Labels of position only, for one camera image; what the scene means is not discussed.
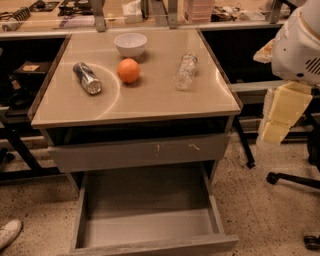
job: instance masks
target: desk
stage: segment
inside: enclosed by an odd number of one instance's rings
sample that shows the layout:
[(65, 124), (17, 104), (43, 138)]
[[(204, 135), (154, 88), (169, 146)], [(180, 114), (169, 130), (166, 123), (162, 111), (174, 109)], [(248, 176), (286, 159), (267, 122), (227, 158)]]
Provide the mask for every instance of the desk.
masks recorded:
[[(148, 38), (146, 53), (138, 60), (137, 84), (123, 85), (114, 75), (122, 58), (113, 39), (122, 30), (73, 34), (39, 108), (30, 113), (32, 126), (46, 136), (52, 158), (79, 193), (69, 255), (229, 250), (238, 238), (224, 234), (210, 184), (241, 104), (197, 30), (135, 32)], [(189, 50), (199, 63), (191, 91), (181, 92), (175, 89), (174, 75)], [(86, 94), (73, 74), (78, 61), (102, 79), (97, 97)], [(112, 195), (123, 204), (113, 205)], [(136, 232), (135, 216), (141, 228), (153, 229)], [(120, 227), (118, 219), (128, 225)], [(100, 233), (97, 227), (105, 228)], [(122, 235), (104, 239), (110, 227), (119, 227), (111, 233)]]

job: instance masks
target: drawer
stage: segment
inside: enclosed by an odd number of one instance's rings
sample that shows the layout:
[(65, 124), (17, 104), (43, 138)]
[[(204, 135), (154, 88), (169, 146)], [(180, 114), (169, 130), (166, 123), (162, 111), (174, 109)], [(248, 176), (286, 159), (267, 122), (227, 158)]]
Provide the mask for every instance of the drawer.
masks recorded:
[(69, 256), (201, 255), (230, 250), (199, 164), (87, 172)]
[(52, 146), (48, 150), (59, 170), (67, 173), (219, 160), (229, 138), (228, 133), (214, 133)]

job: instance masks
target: clear bottle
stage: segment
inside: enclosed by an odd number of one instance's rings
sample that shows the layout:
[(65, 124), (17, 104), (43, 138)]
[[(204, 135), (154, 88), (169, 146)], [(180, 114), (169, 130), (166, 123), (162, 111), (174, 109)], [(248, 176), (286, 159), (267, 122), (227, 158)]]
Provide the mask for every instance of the clear bottle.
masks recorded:
[(187, 91), (190, 89), (194, 74), (196, 72), (198, 58), (193, 52), (189, 52), (182, 56), (181, 63), (176, 80), (176, 88), (180, 91)]

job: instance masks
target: open drawer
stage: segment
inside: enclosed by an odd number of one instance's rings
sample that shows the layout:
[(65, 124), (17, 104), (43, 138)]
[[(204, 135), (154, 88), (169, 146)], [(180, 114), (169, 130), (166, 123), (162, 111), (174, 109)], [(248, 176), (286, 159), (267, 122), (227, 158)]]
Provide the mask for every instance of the open drawer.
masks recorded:
[(199, 164), (87, 172), (65, 255), (201, 255), (230, 250)]

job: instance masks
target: speckled floor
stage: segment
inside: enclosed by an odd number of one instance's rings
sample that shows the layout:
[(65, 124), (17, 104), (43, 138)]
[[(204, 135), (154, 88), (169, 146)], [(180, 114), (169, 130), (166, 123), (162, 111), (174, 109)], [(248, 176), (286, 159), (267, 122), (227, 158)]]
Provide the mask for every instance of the speckled floor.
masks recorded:
[[(41, 139), (26, 143), (35, 148), (33, 153), (43, 166), (53, 164), (41, 149), (45, 146)], [(249, 170), (238, 136), (233, 134), (212, 185), (225, 232), (240, 239), (232, 251), (219, 256), (319, 255), (305, 249), (302, 237), (320, 235), (320, 190), (265, 181), (270, 171), (320, 179), (318, 170), (307, 162), (306, 146), (284, 144), (272, 151), (251, 148), (257, 166)], [(14, 162), (1, 170), (24, 168), (19, 156)], [(21, 235), (0, 255), (54, 256), (69, 251), (77, 198), (65, 176), (1, 184), (0, 197), (0, 225), (13, 218), (24, 222)]]

